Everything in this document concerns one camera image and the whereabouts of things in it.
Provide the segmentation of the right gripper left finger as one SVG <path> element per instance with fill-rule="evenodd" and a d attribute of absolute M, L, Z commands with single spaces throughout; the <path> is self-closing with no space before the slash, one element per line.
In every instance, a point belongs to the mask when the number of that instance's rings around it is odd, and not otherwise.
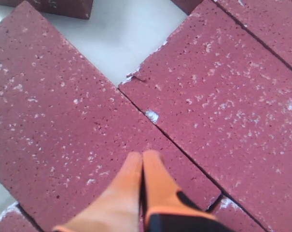
<path fill-rule="evenodd" d="M 142 155 L 128 153 L 120 171 L 87 208 L 54 232 L 138 232 Z"/>

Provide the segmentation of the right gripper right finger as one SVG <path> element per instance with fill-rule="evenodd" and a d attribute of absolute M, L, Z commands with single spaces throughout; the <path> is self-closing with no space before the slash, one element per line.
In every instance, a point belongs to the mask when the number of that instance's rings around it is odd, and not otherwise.
<path fill-rule="evenodd" d="M 218 219 L 201 210 L 176 183 L 156 150 L 143 153 L 146 197 L 146 232 L 231 232 Z"/>

